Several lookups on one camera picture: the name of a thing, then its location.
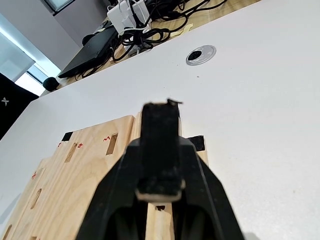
wooden board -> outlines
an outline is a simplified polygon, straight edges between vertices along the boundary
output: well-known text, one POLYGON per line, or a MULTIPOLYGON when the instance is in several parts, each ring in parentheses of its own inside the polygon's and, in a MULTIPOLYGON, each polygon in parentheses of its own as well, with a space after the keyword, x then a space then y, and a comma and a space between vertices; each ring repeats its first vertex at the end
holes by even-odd
MULTIPOLYGON (((189 9, 195 5, 197 5, 198 3, 200 3, 202 0, 190 0, 186 3, 185 5, 185 9, 189 9)), ((223 4, 222 6, 212 9, 212 10, 206 10, 206 11, 199 11, 194 13, 193 15, 190 16, 190 18, 188 19, 187 24, 193 24, 191 31, 193 29, 196 29, 204 24, 207 24, 213 20, 216 20, 218 18, 221 18, 225 15, 228 15, 234 11, 237 11, 239 9, 242 9, 244 7, 247 7, 251 4, 257 3, 260 0, 228 0, 225 4, 223 4)), ((218 3, 220 3, 221 0, 210 0, 210 2, 208 4, 206 4, 204 6, 204 8, 209 8, 212 6, 217 5, 218 3)), ((170 30, 174 30, 175 28, 179 27, 182 23, 184 22, 184 18, 180 18, 180 19, 176 19, 176 20, 172 20, 172 21, 153 21, 151 23, 151 27, 152 28, 168 28, 170 30)), ((125 49, 124 47, 121 45, 119 46, 116 51, 115 51, 115 56, 118 58, 120 57, 123 53, 125 53, 125 49)), ((114 62, 112 59, 108 60, 106 62, 106 64, 104 64, 103 66, 101 66, 100 68, 98 68, 97 72, 109 68, 117 63, 120 63, 126 59, 130 58, 129 56, 125 56, 122 60, 114 62)), ((58 87, 63 88, 64 86, 67 86, 69 84, 75 83, 76 81, 81 80, 82 77, 80 75, 76 76, 76 77, 70 77, 70 78, 65 78, 62 79, 60 81, 60 86, 58 87)))
POLYGON ((41 161, 1 240, 74 240, 100 180, 123 154, 133 116, 74 131, 41 161))

wooden desk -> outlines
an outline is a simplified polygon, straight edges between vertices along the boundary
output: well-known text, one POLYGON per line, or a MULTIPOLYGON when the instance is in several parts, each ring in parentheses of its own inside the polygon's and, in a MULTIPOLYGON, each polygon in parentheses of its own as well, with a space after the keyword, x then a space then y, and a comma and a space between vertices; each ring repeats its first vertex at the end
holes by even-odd
MULTIPOLYGON (((237 11, 239 9, 242 9, 244 7, 247 7, 251 4, 254 4, 256 2, 259 2, 260 0, 228 0, 225 4, 222 6, 212 9, 212 10, 205 10, 205 11, 199 11, 196 12, 195 14, 191 15, 188 19, 187 24, 193 24, 191 30, 196 29, 204 24, 207 24, 213 20, 216 20, 218 18, 221 18, 227 14, 230 14, 234 11, 237 11)), ((202 0, 190 0, 185 4, 185 9, 189 9, 198 3, 202 2, 202 0)), ((210 0, 208 4, 205 5, 206 8, 212 7, 214 5, 217 5, 221 2, 221 0, 210 0)), ((172 21, 153 21, 151 23, 152 28, 168 28, 168 29, 175 29, 178 26, 180 26, 183 22, 185 21, 184 18, 172 20, 172 21)), ((115 56, 119 57, 125 52, 124 47, 121 45, 117 48, 115 51, 115 56)), ((126 59, 130 58, 128 55, 125 56, 122 60, 114 62, 111 59, 108 60, 108 62, 98 68, 97 72, 109 68, 112 65, 115 65, 117 63, 120 63, 126 59)), ((81 75, 77 75, 76 77, 70 77, 70 78, 65 78, 60 81, 60 86, 58 88, 63 88, 69 84, 72 84, 76 81, 79 81, 82 79, 81 75)))

plywood board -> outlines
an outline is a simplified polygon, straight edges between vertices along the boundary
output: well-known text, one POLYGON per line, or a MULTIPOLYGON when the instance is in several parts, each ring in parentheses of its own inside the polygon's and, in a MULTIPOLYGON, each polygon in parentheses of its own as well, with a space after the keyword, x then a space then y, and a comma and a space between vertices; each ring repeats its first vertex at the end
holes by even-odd
POLYGON ((100 180, 123 154, 133 116, 74 131, 32 174, 2 240, 74 240, 100 180))
MULTIPOLYGON (((141 113, 135 117, 131 140, 140 137, 141 113)), ((182 124, 179 119, 179 135, 182 135, 182 124)), ((208 164, 207 151, 197 152, 202 160, 208 164)), ((146 217, 145 240, 174 240, 174 220, 171 203, 149 203, 146 217)))

metal grommet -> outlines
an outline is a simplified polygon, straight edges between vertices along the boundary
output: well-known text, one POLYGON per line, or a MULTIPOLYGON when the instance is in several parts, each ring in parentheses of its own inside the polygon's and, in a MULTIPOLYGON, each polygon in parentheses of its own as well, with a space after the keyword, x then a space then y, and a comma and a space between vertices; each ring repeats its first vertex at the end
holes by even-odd
POLYGON ((214 57, 217 49, 211 45, 204 45, 196 48, 186 57, 186 64, 190 66, 196 66, 203 64, 214 57))

window frame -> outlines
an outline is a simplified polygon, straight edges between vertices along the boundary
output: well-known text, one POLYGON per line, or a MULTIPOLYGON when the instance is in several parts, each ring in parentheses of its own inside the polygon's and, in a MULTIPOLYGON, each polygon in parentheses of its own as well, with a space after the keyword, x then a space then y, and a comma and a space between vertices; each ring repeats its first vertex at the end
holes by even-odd
POLYGON ((52 4, 48 1, 48 0, 43 0, 45 2, 45 4, 51 9, 51 11, 53 12, 53 16, 56 16, 58 13, 60 13, 63 9, 65 9, 66 7, 68 7, 70 4, 72 4, 75 0, 71 0, 70 2, 66 3, 63 7, 59 8, 59 9, 55 9, 54 6, 52 6, 52 4))

